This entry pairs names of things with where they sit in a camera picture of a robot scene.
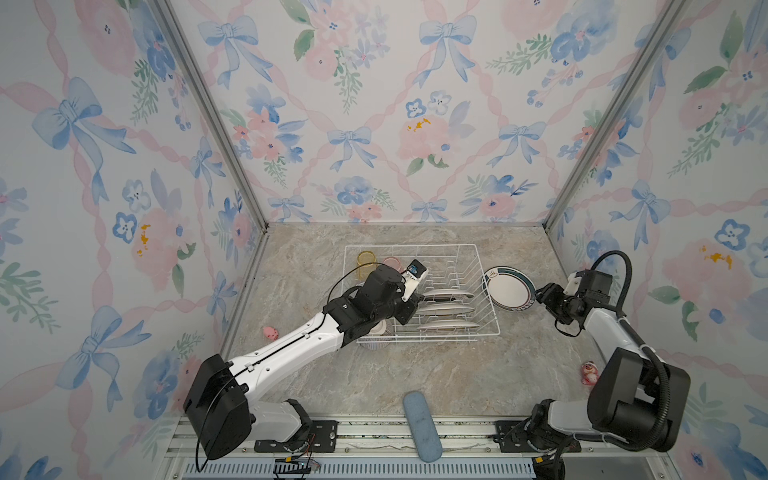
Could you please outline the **white plate red green rim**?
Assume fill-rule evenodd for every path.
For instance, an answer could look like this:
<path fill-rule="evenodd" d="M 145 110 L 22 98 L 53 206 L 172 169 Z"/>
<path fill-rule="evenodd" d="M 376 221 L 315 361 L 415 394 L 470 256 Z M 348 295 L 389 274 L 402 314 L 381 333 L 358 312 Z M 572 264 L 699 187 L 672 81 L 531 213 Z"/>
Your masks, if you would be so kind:
<path fill-rule="evenodd" d="M 423 298 L 425 301 L 434 302 L 464 302 L 471 300 L 474 297 L 475 295 L 470 291 L 451 288 L 433 289 L 423 293 Z"/>
<path fill-rule="evenodd" d="M 484 291 L 495 306 L 505 306 L 535 299 L 535 286 L 520 270 L 510 266 L 496 266 L 484 272 Z"/>

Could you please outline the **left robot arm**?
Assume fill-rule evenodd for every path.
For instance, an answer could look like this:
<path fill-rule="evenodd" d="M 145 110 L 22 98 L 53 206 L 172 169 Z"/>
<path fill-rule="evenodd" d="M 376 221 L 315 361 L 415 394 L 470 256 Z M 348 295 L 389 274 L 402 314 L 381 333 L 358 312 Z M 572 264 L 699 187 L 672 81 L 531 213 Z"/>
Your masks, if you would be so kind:
<path fill-rule="evenodd" d="M 183 403 L 197 435 L 197 450 L 218 460 L 242 443 L 275 443 L 290 451 L 309 441 L 313 421 L 293 399 L 263 401 L 277 383 L 310 362 L 368 335 L 393 318 L 407 324 L 423 297 L 417 289 L 427 267 L 412 261 L 404 271 L 377 264 L 365 282 L 329 299 L 291 333 L 252 353 L 224 360 L 215 354 L 200 366 Z"/>

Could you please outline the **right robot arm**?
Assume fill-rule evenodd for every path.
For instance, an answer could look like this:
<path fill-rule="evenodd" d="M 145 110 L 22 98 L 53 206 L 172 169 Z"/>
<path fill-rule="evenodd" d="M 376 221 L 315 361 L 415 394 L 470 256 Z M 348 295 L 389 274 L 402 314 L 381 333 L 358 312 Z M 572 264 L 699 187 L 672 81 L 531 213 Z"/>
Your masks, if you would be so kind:
<path fill-rule="evenodd" d="M 583 270 L 570 275 L 566 286 L 549 283 L 535 292 L 557 327 L 576 323 L 606 362 L 587 400 L 546 399 L 534 406 L 523 435 L 537 449 L 573 438 L 667 452 L 678 439 L 690 376 L 662 360 L 611 305 L 610 283 L 604 272 Z"/>

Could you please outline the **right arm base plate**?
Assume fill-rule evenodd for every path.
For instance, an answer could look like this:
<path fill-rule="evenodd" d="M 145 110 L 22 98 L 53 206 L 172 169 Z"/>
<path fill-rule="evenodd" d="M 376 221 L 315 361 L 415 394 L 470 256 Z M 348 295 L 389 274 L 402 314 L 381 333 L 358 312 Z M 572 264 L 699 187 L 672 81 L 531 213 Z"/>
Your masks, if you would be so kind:
<path fill-rule="evenodd" d="M 551 453 L 566 439 L 546 424 L 533 426 L 530 419 L 499 420 L 494 428 L 492 439 L 502 453 Z"/>

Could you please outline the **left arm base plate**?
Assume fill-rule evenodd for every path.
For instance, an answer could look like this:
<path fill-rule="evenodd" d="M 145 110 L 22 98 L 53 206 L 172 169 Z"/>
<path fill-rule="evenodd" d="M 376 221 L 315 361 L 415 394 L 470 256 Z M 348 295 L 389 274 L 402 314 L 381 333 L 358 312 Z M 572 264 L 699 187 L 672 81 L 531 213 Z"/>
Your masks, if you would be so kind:
<path fill-rule="evenodd" d="M 299 454 L 333 453 L 338 439 L 339 422 L 335 420 L 312 420 L 309 426 L 302 426 L 286 442 L 256 440 L 256 453 Z"/>

